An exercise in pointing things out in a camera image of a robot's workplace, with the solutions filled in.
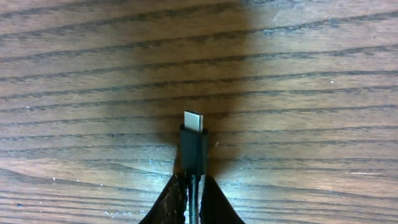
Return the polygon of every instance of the black cable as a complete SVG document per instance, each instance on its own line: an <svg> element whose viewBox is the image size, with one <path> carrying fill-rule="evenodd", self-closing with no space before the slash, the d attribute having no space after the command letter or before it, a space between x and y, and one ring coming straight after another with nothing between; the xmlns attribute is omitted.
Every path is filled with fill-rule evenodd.
<svg viewBox="0 0 398 224"><path fill-rule="evenodd" d="M182 169L188 185L190 224L199 224L198 186L201 175L206 174L209 138L203 128L203 115L186 111L180 126Z"/></svg>
<svg viewBox="0 0 398 224"><path fill-rule="evenodd" d="M195 174L191 174L190 176L191 177L188 183L189 223L199 224L199 208L198 208L199 180Z"/></svg>

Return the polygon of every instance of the wood grain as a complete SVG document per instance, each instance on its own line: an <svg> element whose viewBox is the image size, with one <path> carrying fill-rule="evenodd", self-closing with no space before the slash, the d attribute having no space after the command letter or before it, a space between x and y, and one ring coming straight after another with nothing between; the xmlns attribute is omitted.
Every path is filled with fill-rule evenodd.
<svg viewBox="0 0 398 224"><path fill-rule="evenodd" d="M397 37L396 0L0 2L0 223L139 222L187 109L246 223L398 223Z"/></svg>

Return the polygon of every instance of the wooden surface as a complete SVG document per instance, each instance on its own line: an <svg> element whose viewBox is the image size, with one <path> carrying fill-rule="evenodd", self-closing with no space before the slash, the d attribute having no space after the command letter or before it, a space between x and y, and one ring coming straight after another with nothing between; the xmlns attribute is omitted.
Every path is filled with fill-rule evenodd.
<svg viewBox="0 0 398 224"><path fill-rule="evenodd" d="M0 223L137 223L186 109L246 223L398 223L397 0L0 1Z"/></svg>

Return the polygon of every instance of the metal connector tip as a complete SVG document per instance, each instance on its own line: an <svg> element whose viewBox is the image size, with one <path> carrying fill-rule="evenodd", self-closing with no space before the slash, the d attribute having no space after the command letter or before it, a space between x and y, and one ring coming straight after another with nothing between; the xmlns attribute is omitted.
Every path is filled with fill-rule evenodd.
<svg viewBox="0 0 398 224"><path fill-rule="evenodd" d="M184 112L184 126L194 131L203 131L203 115L193 111Z"/></svg>

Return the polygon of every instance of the dark wood grain line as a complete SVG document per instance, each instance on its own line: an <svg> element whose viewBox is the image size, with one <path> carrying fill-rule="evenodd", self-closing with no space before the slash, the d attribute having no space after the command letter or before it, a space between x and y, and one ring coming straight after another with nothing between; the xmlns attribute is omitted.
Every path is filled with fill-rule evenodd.
<svg viewBox="0 0 398 224"><path fill-rule="evenodd" d="M91 224L88 222L73 222L73 221L66 221L66 220L59 220L59 219L48 219L48 218L38 218L38 217L32 217L32 218L24 218L20 216L11 216L11 215L0 215L0 218L7 218L7 219L16 219L16 220L25 220L27 223L29 223L32 218L35 221L43 221L43 222L52 222L52 223L67 223L67 224Z"/></svg>
<svg viewBox="0 0 398 224"><path fill-rule="evenodd" d="M332 51L324 51L324 52L296 52L296 53L271 53L271 54L250 54L250 55L235 55L235 56L227 56L227 57L217 57L217 58L207 58L207 59L198 59L198 60L186 60L182 62L167 62L167 63L153 63L153 64L144 64L144 65L133 65L133 66L123 66L123 67L109 67L109 68L96 68L92 70L81 70L74 72L60 72L60 73L49 73L49 74L36 74L36 75L25 75L22 77L0 77L0 82L24 82L29 79L37 80L40 78L60 78L60 77L80 77L85 75L97 75L102 73L109 72L129 72L131 70L137 70L138 72L143 70L157 70L165 67L175 67L175 66L184 66L190 64L208 64L215 66L217 63L221 62L233 62L233 61L244 61L256 58L264 58L264 60L270 60L275 58L277 55L296 55L298 58L308 58L306 54L330 54L332 56L350 56L351 54L356 54L360 52L388 52L395 51L398 48L398 45L380 45L375 47L360 47L353 49L344 49L344 50L332 50ZM366 72L369 71L347 71L353 73Z"/></svg>
<svg viewBox="0 0 398 224"><path fill-rule="evenodd" d="M361 72L361 75L374 75L377 73L378 75L381 74L388 74L392 77L398 77L398 71L368 71L368 72ZM317 73L317 75L321 74L321 77L336 77L338 74L349 74L349 72L326 72L326 74L322 74L322 72ZM79 90L62 90L62 91L41 91L36 93L25 93L25 94L17 94L17 95L8 95L8 96L0 96L0 99L3 100L11 100L11 99L18 99L18 98L40 98L43 96L59 96L59 95L67 95L67 94L90 94L90 93L110 93L110 92L117 92L122 90L138 90L142 88L164 88L167 86L175 86L181 84L209 84L209 83L228 83L228 82L246 82L246 81L262 81L262 80L286 80L286 79L294 79L294 78L307 78L307 77L316 77L315 74L293 74L293 75L281 75L281 76L271 76L271 75L259 75L253 77L239 77L239 78L221 78L216 80L184 80L184 81L170 81L170 82L155 82L155 83L146 83L146 84L135 84L135 85L124 85L124 86L112 86L112 87L103 87L103 88L92 88L92 89L79 89ZM371 90L371 89L383 89L383 90L397 90L398 86L367 86L361 88L339 88L339 89L332 89L332 90L269 90L269 91L241 91L239 93L262 93L265 95L279 95L283 93L336 93L337 91L345 92L345 93L352 93L353 91L358 90ZM183 96L185 98L188 97L201 97L202 95L198 96ZM155 98L153 100L164 100L167 98Z"/></svg>
<svg viewBox="0 0 398 224"><path fill-rule="evenodd" d="M147 149L147 148L165 148L165 147L172 147L175 148L175 145L165 145L165 144L145 144L145 145L101 145L101 146L65 146L65 147L44 147L44 148L32 148L32 149L21 149L21 150L9 150L9 151L0 151L1 154L17 154L20 152L40 152L40 151L67 151L71 149Z"/></svg>
<svg viewBox="0 0 398 224"><path fill-rule="evenodd" d="M163 14L170 14L171 12L161 12ZM217 40L217 39L226 39L226 38L235 38L237 36L243 36L249 33L259 32L264 36L272 35L276 32L293 32L300 29L314 29L319 26L327 25L330 27L338 27L339 24L347 23L347 22L359 22L359 21L383 21L398 17L398 11L392 12L383 12L383 13L376 13L376 14L369 14L365 16L353 16L353 17L344 17L344 18L336 18L336 19L324 19L321 21L315 22L307 22L299 25L294 26L285 26L285 27L273 27L269 29L251 29L251 30L236 30L236 31L227 31L227 32L219 32L210 35L198 35L194 37L178 37L173 39L160 39L160 40L150 40L153 45L161 45L164 42L176 41L176 40L191 40L196 42L203 42L208 39ZM13 34L2 34L0 35L0 42L5 42L7 39L15 40L15 39L29 39L33 37L41 37L44 35L71 35L71 34L78 34L82 35L86 33L88 30L93 31L98 26L108 25L108 24L115 24L117 22L124 22L124 21L146 21L146 19L141 18L141 16L135 15L131 17L121 17L115 19L105 19L102 21L94 21L94 22L85 22L81 24L71 24L67 26L60 26L60 27L52 27L48 29L41 29L35 31L27 31L27 32L18 32Z"/></svg>
<svg viewBox="0 0 398 224"><path fill-rule="evenodd" d="M398 129L398 126L355 126L345 128L314 128L314 129L280 129L280 130L246 130L246 131L212 131L212 134L243 134L243 133L324 133L329 131L370 131L372 129ZM53 134L53 135L37 135L37 136L15 136L0 137L2 141L26 141L26 140L46 140L46 139L63 139L63 138L84 138L94 137L94 139L104 139L113 137L136 137L136 136L178 136L178 132L169 133L113 133L113 134Z"/></svg>
<svg viewBox="0 0 398 224"><path fill-rule="evenodd" d="M244 158L244 159L225 159L225 158L210 158L214 162L236 162L236 163L251 163L255 164L257 162L324 162L324 163L367 163L367 162L385 162L385 163L395 163L398 159L380 159L380 158L332 158L332 159L309 159L309 158ZM82 159L84 162L150 162L149 159ZM152 162L158 163L168 163L174 160L165 159L151 159Z"/></svg>
<svg viewBox="0 0 398 224"><path fill-rule="evenodd" d="M33 15L44 15L52 12L60 12L60 11L75 11L80 7L90 7L97 6L102 3L112 3L112 4L121 4L123 2L128 2L131 0L86 0L82 2L71 2L66 4L59 4L56 6L49 7L35 7L30 9L23 9L20 11L12 11L5 12L0 14L1 19L16 19L13 17L25 17L25 16L33 16Z"/></svg>
<svg viewBox="0 0 398 224"><path fill-rule="evenodd" d="M42 105L42 106L30 106L29 108L9 108L0 110L0 113L15 113L21 111L34 111L34 110L51 110L55 108L81 108L81 107L97 107L97 106L116 106L116 105L133 105L133 104L143 104L143 103L153 103L165 100L198 100L198 99L211 99L211 98L225 98L225 97L235 97L235 96L253 96L253 95L267 95L267 96L278 96L283 94L291 95L316 95L319 93L351 93L359 94L363 90L375 91L375 90L389 90L398 91L398 86L368 86L359 88L342 88L342 89L331 89L331 90L273 90L273 91L240 91L237 93L216 93L209 95L195 95L195 96L174 96L165 98L152 98L143 100L109 100L109 101L97 101L97 102L83 102L83 103L64 103L64 104L53 104L53 105Z"/></svg>
<svg viewBox="0 0 398 224"><path fill-rule="evenodd" d="M398 144L398 139L357 139L357 140L332 140L332 141L295 141L295 142L241 142L241 143L219 143L219 146L256 146L256 145L291 145L291 144L322 144L322 145L350 145L359 143L393 143Z"/></svg>
<svg viewBox="0 0 398 224"><path fill-rule="evenodd" d="M334 168L296 168L296 167L246 167L242 170L271 170L271 171L295 171L295 172L317 172L328 173L328 174L354 174L354 173L373 173L367 176L368 179L375 179L374 181L382 181L391 179L394 181L398 180L398 176L392 175L390 172L398 172L398 169L334 169ZM362 179L363 177L357 175L356 177L350 177L350 179Z"/></svg>
<svg viewBox="0 0 398 224"><path fill-rule="evenodd" d="M121 218L121 217L112 217L112 216L106 216L106 215L89 215L89 214L82 214L82 213L68 213L68 212L50 212L50 211L43 211L43 212L39 212L39 211L32 211L32 210L26 210L26 209L12 209L12 208L1 208L2 211L5 212L11 212L11 213L18 213L18 212L24 212L24 213L38 213L38 214L42 214L42 215L70 215L70 216L74 216L74 217L82 217L82 218L99 218L99 219L105 219L105 220L119 220L119 221L123 221L123 222L139 222L140 220L137 220L135 218L127 218L126 216L124 216L125 218Z"/></svg>
<svg viewBox="0 0 398 224"><path fill-rule="evenodd" d="M311 216L323 216L320 214L301 214L301 215L311 215ZM326 215L328 217L338 217L335 215ZM375 222L393 222L396 223L396 220L388 220L388 219L383 219L383 218L370 218L370 219L366 219L366 218L360 218L360 217L346 217L345 218L349 218L351 220L372 220ZM307 221L300 221L300 220L289 220L289 219L275 219L275 218L249 218L249 217L242 217L243 220L256 220L256 221L264 221L264 222L272 222L272 223L297 223L297 224L321 224L321 223L317 223L317 222L307 222Z"/></svg>
<svg viewBox="0 0 398 224"><path fill-rule="evenodd" d="M341 215L339 213L336 214L319 214L319 213L301 213L301 212L267 212L267 211L254 211L254 210L240 210L239 212L242 213L257 213L257 214L279 214L279 215L311 215L313 217L338 217L338 218L345 218L345 219L352 219L352 220L364 220L364 221L375 221L375 222L398 222L398 220L389 220L389 219L385 219L385 218L363 218L361 216L352 216L352 215ZM364 214L368 214L368 215L378 215L378 216L383 216L383 217L390 217L390 218L397 218L398 215L387 215L387 214L383 214L383 213L374 213L374 212L364 212L364 213L360 213L359 215L364 215Z"/></svg>
<svg viewBox="0 0 398 224"><path fill-rule="evenodd" d="M59 185L65 185L65 186L80 186L80 187L101 187L100 184L92 184L92 183L87 183L87 182L77 182L77 181L71 181L71 180L63 180L63 179L46 179L46 178L41 178L41 177L33 177L29 175L24 175L20 174L18 172L14 172L9 169L4 169L0 168L0 173L2 173L3 177L8 177L9 179L13 179L16 182L23 182L26 184L31 184L31 183L36 183L36 184L44 184L44 185L52 185L52 184L59 184ZM157 175L157 177L163 178L165 175L164 174L156 174L153 173L153 175ZM146 193L146 194L156 194L158 195L160 192L156 191L151 191L151 190L140 190L140 189L134 189L134 188L129 188L129 187L115 187L112 185L104 185L102 188L112 188L114 190L119 190L123 192L135 192L135 193Z"/></svg>
<svg viewBox="0 0 398 224"><path fill-rule="evenodd" d="M210 162L219 162L219 161L214 161L213 159L210 158ZM160 172L148 172L146 170L142 170L142 169L135 169L132 167L128 167L122 164L118 164L118 163L109 163L109 164L92 164L90 163L90 165L94 166L94 167L106 167L109 168L110 170L115 170L118 172L128 172L130 174L141 174L141 175L146 175L146 176L151 176L151 177L158 177L160 175L163 175L165 177L169 177L169 175L165 175L163 173ZM255 168L248 168L246 170L294 170L294 171L319 171L319 172L325 172L325 171L332 171L332 172L348 172L348 173L352 173L352 172L385 172L385 171L397 171L398 169L333 169L333 168L307 168L307 167L301 167L301 168L296 168L296 167L255 167ZM387 178L391 178L392 176L385 176L383 174L374 174L372 176L369 177L387 177Z"/></svg>
<svg viewBox="0 0 398 224"><path fill-rule="evenodd" d="M134 199L126 199L126 198L103 198L103 197L84 197L84 196L74 196L74 195L56 195L56 194L40 194L40 193L27 193L27 192L13 192L8 190L0 190L1 193L4 194L21 194L21 195L35 195L35 196L43 196L43 197L53 197L56 199L34 199L34 198L18 198L18 197L1 197L3 199L12 199L12 200L30 200L30 201L42 201L42 202L65 202L65 203L80 203L80 204L87 204L87 205L114 205L114 206L128 206L126 204L118 204L118 203L108 203L102 201L109 201L113 200L116 202L132 202L132 203L152 203L151 200L134 200ZM58 198L72 198L72 199L80 199L80 200L99 200L100 202L89 202L89 201L79 201L79 200L61 200ZM373 205L357 205L357 204L340 204L340 203L330 203L330 202L309 202L309 201L301 201L301 200L267 200L267 199L251 199L251 198L233 198L229 197L228 200L247 204L246 202L253 203L260 203L260 204L267 204L272 205L275 203L288 203L288 204L310 204L310 205L327 205L327 206L343 206L343 207L358 207L358 208L374 208L374 209L383 209L383 210L391 210L396 211L395 208L389 207L379 207ZM254 209L262 209L262 208L269 208L263 206L248 206L248 205L235 205L239 208L254 208ZM277 208L272 207L271 209L296 209L296 208Z"/></svg>
<svg viewBox="0 0 398 224"><path fill-rule="evenodd" d="M321 224L317 222L307 222L307 221L299 221L299 220L290 220L284 218L251 218L251 217L241 217L242 220L256 220L263 222L271 222L271 223L296 223L296 224Z"/></svg>
<svg viewBox="0 0 398 224"><path fill-rule="evenodd" d="M5 41L5 39L21 39L21 38L28 39L29 37L40 37L45 34L67 35L76 32L84 33L87 32L88 30L93 31L99 26L117 24L119 22L131 22L131 21L147 22L147 21L156 21L156 20L159 21L166 19L168 17L189 16L190 14L197 12L202 12L202 14L206 12L210 14L214 13L217 14L231 7L239 7L239 6L241 6L241 4L238 2L224 2L224 3L185 7L180 9L168 9L163 11L144 12L144 13L133 14L130 16L122 16L111 19L100 19L91 22L69 24L65 26L51 27L41 30L16 32L11 34L1 34L0 41Z"/></svg>
<svg viewBox="0 0 398 224"><path fill-rule="evenodd" d="M127 198L112 198L112 197L87 197L87 196L77 196L77 195L59 195L59 194L43 194L43 193L28 193L28 192L15 192L11 190L0 190L1 193L4 194L17 194L17 195L29 195L29 196L43 196L43 197L54 197L54 198L74 198L80 200L114 200L117 202L131 202L131 203L141 203L141 202L148 202L146 200L134 200L134 199L127 199Z"/></svg>
<svg viewBox="0 0 398 224"><path fill-rule="evenodd" d="M220 116L230 116L233 114L281 114L290 112L316 112L316 113L334 113L337 111L346 110L371 110L371 109L397 109L398 105L377 105L377 106L349 106L349 107L338 107L338 108L297 108L297 109L280 109L280 110L254 110L254 111L235 111L235 112L219 112L219 113L206 113L207 117L220 117ZM19 108L18 110L11 111L26 111L30 110L27 108ZM51 123L62 123L62 124L76 124L85 122L108 122L108 121L127 121L129 119L181 119L182 115L163 115L163 116L115 116L107 118L79 118L79 119L60 119L60 120L50 120L50 121L28 121L21 123L0 123L0 126L25 126L25 125L37 125L37 124L51 124Z"/></svg>
<svg viewBox="0 0 398 224"><path fill-rule="evenodd" d="M14 201L34 201L34 202L58 202L60 204L63 203L76 203L79 205L107 205L107 206L115 206L115 207L138 207L136 204L125 204L125 203L111 203L111 202L88 202L88 201L80 201L80 200L60 200L60 199L44 199L44 198L40 198L40 199L34 199L34 198L20 198L20 197L2 197L0 196L1 199L4 200L14 200ZM151 204L153 203L153 201L150 200L135 200L134 203L148 203ZM147 206L147 205L140 205L140 207L147 207L147 208L151 208L151 206Z"/></svg>
<svg viewBox="0 0 398 224"><path fill-rule="evenodd" d="M46 58L53 58L53 57L68 57L73 58L77 56L82 56L84 54L105 54L105 53L112 53L112 52L119 52L119 51L131 51L132 49L149 49L150 47L159 47L161 44L171 44L174 42L178 42L184 40L185 38L177 38L177 39L164 39L164 40L148 40L143 42L133 42L129 44L123 45L114 45L114 46L107 46L107 47L98 47L93 49L81 49L81 50L64 50L64 51L54 51L54 52L46 52L41 54L35 55L27 55L27 56L20 56L20 57L6 57L0 58L0 62L15 62L21 60L43 60ZM277 57L287 57L287 58L311 58L316 54L326 54L328 53L330 56L339 56L344 57L351 54L357 54L364 51L386 51L390 52L396 50L398 45L381 45L375 47L358 47L354 49L346 49L346 50L331 50L328 52L280 52L280 53L272 53L272 54L253 54L253 55L239 55L239 56L231 56L231 57L221 57L229 60L245 60L249 58L259 58L264 57L268 60L272 60L272 58ZM210 60L217 61L219 58L211 58Z"/></svg>
<svg viewBox="0 0 398 224"><path fill-rule="evenodd" d="M308 188L300 188L300 187L284 187L278 185L259 185L259 184L246 184L246 183L236 183L236 182L227 182L227 181L219 181L218 185L220 186L234 186L240 187L244 189L269 189L269 190L280 190L283 192L297 192L297 193L306 193L306 194L320 194L320 195L333 195L338 197L348 197L348 198L363 198L363 199L371 199L371 200L386 200L390 202L398 202L398 197L383 197L383 196L374 196L374 195L365 195L365 194L355 194L355 193L347 193L340 192L335 190L320 190L320 189L308 189Z"/></svg>
<svg viewBox="0 0 398 224"><path fill-rule="evenodd" d="M230 201L236 202L251 202L256 203L257 199L245 199L245 198L229 198ZM276 203L289 203L289 204L314 204L314 205L327 205L327 206L337 206L337 207L358 207L358 208L374 208L374 209L381 209L381 210L390 210L396 211L394 208L389 207L376 207L372 205L356 205L356 204L341 204L341 203L330 203L330 202L307 202L307 201L296 201L296 200L267 200L267 205L272 205ZM267 206L252 206L252 205L234 205L234 208L248 208L248 209L274 209L274 210L309 210L309 211L322 211L324 209L319 208L282 208L282 207L267 207Z"/></svg>
<svg viewBox="0 0 398 224"><path fill-rule="evenodd" d="M25 199L19 199L18 201L23 202L25 201ZM5 205L5 206L13 206L15 204L11 204L11 203L0 203L0 205ZM61 205L34 205L34 204L23 204L24 208L59 208L59 209L79 209L79 210L87 210L87 211L104 211L104 209L99 209L99 208L88 208L86 206L84 207L71 207L71 206L61 206ZM121 205L121 204L117 204L117 205L113 205L113 206L120 206L120 207L128 207L128 208L146 208L146 209L150 209L152 206L148 206L148 205Z"/></svg>

